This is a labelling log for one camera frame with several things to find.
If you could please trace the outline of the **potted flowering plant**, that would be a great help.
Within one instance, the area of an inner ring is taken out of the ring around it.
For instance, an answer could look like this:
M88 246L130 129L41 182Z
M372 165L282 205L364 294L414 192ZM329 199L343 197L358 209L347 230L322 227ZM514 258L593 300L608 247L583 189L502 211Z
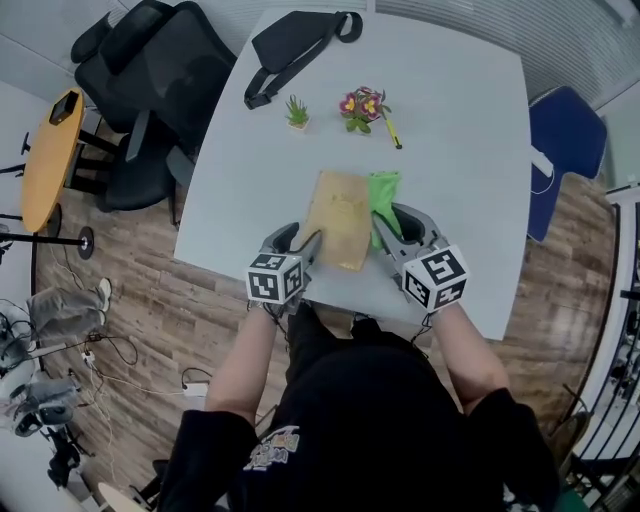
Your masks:
M339 104L341 117L348 132L364 135L372 133L371 124L392 113L386 105L386 92L379 92L367 86L361 86L347 93Z

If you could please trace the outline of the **grey handheld device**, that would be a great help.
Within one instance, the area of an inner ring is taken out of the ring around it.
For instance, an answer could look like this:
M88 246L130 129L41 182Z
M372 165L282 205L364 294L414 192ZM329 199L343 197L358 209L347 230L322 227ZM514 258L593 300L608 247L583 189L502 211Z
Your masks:
M42 427L58 428L73 417L76 385L70 377L37 381L11 395L9 428L18 437L29 437Z

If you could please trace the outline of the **person's right forearm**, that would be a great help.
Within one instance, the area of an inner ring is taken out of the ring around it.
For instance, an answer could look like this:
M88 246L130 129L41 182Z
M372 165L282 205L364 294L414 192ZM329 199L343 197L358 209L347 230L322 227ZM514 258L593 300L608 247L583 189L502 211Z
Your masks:
M439 310L433 331L466 415L496 390L509 387L507 371L459 303Z

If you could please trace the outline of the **tan wooden cutting board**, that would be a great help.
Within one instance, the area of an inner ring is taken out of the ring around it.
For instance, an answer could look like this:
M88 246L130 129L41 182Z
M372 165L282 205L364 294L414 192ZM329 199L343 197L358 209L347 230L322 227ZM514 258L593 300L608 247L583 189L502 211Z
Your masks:
M319 173L302 239L320 231L319 262L360 272L372 231L368 181L365 177L323 170Z

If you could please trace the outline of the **person's black trousers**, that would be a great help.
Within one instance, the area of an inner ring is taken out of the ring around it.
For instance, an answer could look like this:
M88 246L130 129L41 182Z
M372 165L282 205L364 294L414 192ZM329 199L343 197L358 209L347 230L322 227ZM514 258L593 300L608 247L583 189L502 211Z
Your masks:
M365 347L392 348L426 359L424 352L397 334L384 331L369 316L356 313L349 339L338 338L320 320L310 303L303 302L295 315L288 319L288 340L295 356L316 360L343 349Z

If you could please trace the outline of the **small green potted plant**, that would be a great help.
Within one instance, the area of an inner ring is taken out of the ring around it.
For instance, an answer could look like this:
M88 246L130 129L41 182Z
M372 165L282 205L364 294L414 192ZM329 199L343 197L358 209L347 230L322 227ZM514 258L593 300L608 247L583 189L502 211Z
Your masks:
M288 126L298 131L304 131L310 121L307 105L295 95L290 95L286 102Z

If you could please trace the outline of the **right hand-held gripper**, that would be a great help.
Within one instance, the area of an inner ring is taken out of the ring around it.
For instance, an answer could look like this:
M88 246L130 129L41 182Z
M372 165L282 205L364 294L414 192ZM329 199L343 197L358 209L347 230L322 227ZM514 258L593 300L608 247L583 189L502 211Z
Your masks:
M394 261L394 281L408 301L435 313L459 301L469 279L468 266L457 245L442 236L426 213L401 203L392 204L403 242L380 214L372 215L386 253Z

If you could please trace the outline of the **person's left forearm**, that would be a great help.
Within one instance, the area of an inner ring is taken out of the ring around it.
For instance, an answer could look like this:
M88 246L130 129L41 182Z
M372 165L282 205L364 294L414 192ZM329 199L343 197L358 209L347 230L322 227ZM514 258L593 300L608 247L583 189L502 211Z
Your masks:
M273 318L263 307L249 309L229 354L210 380L206 411L229 412L255 425L276 329Z

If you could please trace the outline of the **small black box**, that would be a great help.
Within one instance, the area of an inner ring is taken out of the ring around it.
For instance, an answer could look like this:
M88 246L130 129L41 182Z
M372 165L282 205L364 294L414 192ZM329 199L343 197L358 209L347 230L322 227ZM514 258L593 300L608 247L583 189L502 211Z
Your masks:
M74 113L78 98L79 94L77 92L69 91L54 104L48 122L53 126L58 126L64 122Z

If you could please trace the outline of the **green cloth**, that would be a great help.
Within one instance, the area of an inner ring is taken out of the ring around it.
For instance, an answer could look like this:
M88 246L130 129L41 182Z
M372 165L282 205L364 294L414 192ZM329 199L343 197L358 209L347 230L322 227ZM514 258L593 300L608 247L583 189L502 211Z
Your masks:
M398 171L374 172L368 176L369 208L371 214L379 214L385 219L395 234L401 234L401 227L393 211L397 188L401 181Z

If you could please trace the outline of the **person's black t-shirt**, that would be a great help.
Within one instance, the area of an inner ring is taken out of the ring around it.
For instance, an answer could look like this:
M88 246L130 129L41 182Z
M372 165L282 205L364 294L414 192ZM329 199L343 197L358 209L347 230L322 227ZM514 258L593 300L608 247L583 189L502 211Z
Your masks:
M158 512L544 511L560 482L533 411L500 389L458 411L430 365L390 347L325 356L258 437L231 412L183 414Z

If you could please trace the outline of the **blue chair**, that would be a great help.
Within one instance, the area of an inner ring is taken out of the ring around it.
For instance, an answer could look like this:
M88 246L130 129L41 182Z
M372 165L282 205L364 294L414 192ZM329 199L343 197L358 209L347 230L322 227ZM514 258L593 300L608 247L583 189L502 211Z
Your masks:
M535 172L530 181L527 235L542 242L549 230L562 180L567 174L593 180L604 162L607 128L598 114L571 87L557 86L529 102L531 145L554 164L555 182L549 191L533 195L546 187L547 178Z

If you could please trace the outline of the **round wooden table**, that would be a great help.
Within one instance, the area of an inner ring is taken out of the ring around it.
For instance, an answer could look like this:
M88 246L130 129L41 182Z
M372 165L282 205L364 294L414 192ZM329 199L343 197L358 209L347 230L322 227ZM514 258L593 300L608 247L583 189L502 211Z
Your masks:
M68 95L76 95L72 112L59 124L49 122L56 106ZM22 176L21 216L27 232L41 231L49 221L65 183L78 142L115 154L117 147L82 130L85 116L83 91L73 87L65 91L42 118Z

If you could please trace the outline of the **black sling bag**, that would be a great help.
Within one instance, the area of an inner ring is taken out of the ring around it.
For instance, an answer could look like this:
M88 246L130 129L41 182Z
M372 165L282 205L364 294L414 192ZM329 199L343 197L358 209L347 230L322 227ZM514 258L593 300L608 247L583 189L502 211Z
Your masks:
M245 90L245 106L254 110L269 104L332 39L353 43L362 31L362 16L355 11L292 11L286 14L252 39L261 68Z

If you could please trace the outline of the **black mesh office chair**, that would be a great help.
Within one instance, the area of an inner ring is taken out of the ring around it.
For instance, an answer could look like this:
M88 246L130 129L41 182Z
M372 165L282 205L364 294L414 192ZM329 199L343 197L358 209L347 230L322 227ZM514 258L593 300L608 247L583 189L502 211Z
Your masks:
M104 15L71 49L76 83L117 133L143 132L150 121L149 110L135 99L135 85L126 77L126 68L140 48L130 21L112 26Z
M173 202L188 187L214 110L236 62L202 9L143 0L110 30L98 55L105 90L134 121L113 162L103 212Z

